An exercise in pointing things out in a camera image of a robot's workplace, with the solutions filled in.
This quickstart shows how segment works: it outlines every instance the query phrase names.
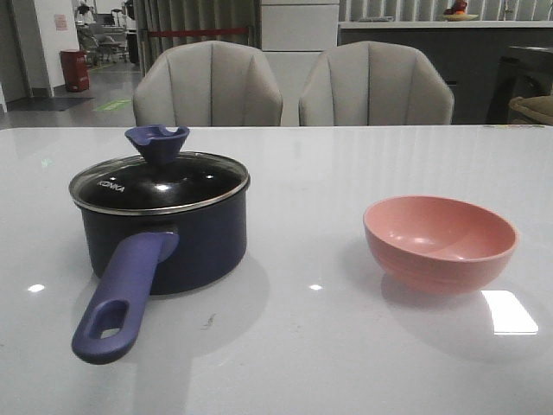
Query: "gray floor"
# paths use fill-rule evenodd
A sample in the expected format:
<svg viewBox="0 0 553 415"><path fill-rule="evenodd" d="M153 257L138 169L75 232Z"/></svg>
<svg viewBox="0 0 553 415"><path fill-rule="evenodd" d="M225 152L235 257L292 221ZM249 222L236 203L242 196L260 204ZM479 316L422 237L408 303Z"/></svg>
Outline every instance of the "gray floor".
<svg viewBox="0 0 553 415"><path fill-rule="evenodd" d="M104 63L89 68L90 88L78 93L62 92L57 97L90 98L65 111L0 112L0 129L12 127L74 127L135 125L130 100L140 81L140 68L130 62Z"/></svg>

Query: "pink bowl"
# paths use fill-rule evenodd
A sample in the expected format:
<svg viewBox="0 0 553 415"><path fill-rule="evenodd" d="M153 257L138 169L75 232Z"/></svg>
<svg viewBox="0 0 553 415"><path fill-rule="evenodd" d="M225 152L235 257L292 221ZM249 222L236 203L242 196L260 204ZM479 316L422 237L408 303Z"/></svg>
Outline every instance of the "pink bowl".
<svg viewBox="0 0 553 415"><path fill-rule="evenodd" d="M475 291L505 268L518 242L497 214L464 201L399 196L363 215L372 255L394 278L420 291Z"/></svg>

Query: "saucepan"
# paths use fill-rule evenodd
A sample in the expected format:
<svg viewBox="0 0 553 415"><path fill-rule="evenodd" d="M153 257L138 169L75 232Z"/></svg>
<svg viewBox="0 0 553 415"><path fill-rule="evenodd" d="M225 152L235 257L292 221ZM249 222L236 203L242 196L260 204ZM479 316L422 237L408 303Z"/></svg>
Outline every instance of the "saucepan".
<svg viewBox="0 0 553 415"><path fill-rule="evenodd" d="M129 129L141 156L96 164L69 184L100 277L73 335L83 361L111 363L132 348L149 294L210 284L245 254L248 171L225 156L180 152L188 134Z"/></svg>

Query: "red trash can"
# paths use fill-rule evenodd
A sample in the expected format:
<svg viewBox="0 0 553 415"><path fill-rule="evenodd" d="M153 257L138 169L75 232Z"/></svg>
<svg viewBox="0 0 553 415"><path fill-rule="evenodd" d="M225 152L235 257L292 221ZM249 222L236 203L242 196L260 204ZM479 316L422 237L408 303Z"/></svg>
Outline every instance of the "red trash can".
<svg viewBox="0 0 553 415"><path fill-rule="evenodd" d="M85 52L75 49L62 50L60 57L66 89L71 92L88 89L89 81Z"/></svg>

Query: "lid knob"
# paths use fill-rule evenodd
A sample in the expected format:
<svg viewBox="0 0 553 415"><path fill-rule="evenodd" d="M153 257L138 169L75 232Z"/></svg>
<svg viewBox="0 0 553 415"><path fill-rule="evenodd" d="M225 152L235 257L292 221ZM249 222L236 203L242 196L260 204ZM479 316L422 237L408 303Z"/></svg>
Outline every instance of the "lid knob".
<svg viewBox="0 0 553 415"><path fill-rule="evenodd" d="M146 163L162 167L175 160L189 133L187 127L177 127L176 131L170 131L165 125L153 124L133 127L124 135Z"/></svg>

